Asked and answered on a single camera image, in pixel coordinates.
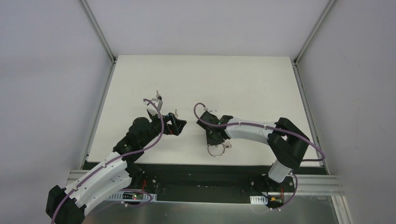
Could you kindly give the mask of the silver metal binder keyring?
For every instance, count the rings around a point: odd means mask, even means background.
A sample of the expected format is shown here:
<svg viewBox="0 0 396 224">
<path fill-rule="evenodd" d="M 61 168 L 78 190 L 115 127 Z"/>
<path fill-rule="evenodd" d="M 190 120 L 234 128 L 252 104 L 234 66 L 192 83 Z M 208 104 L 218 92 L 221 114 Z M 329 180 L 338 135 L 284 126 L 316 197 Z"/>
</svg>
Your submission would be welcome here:
<svg viewBox="0 0 396 224">
<path fill-rule="evenodd" d="M 226 152 L 226 150 L 231 147 L 232 147 L 231 141 L 226 140 L 225 142 L 220 143 L 218 145 L 208 145 L 207 152 L 210 156 L 218 158 L 221 157 Z"/>
</svg>

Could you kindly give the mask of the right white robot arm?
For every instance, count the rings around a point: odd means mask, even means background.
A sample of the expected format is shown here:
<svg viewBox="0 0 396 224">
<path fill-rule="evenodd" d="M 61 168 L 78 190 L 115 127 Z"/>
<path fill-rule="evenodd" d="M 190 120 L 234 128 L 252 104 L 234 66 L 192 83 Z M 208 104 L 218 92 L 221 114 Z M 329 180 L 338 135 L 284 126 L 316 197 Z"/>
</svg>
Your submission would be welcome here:
<svg viewBox="0 0 396 224">
<path fill-rule="evenodd" d="M 205 130 L 209 146 L 223 144 L 226 140 L 244 139 L 268 145 L 276 157 L 270 168 L 265 185 L 271 191 L 279 190 L 286 176 L 300 167 L 309 146 L 309 138 L 289 119 L 260 123 L 242 120 L 231 115 L 218 118 L 204 112 L 197 124 Z"/>
</svg>

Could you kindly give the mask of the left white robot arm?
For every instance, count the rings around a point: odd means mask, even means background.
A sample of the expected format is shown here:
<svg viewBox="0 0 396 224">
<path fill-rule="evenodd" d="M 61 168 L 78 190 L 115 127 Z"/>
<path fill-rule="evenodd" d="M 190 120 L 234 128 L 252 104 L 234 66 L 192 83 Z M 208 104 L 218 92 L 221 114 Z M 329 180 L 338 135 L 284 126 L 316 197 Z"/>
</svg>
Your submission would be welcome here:
<svg viewBox="0 0 396 224">
<path fill-rule="evenodd" d="M 143 149 L 153 147 L 152 140 L 160 136 L 178 136 L 186 126 L 185 120 L 174 113 L 138 117 L 113 151 L 85 175 L 61 188 L 54 186 L 48 194 L 46 214 L 53 224 L 81 224 L 100 203 L 117 191 L 142 184 L 142 170 L 135 161 Z"/>
</svg>

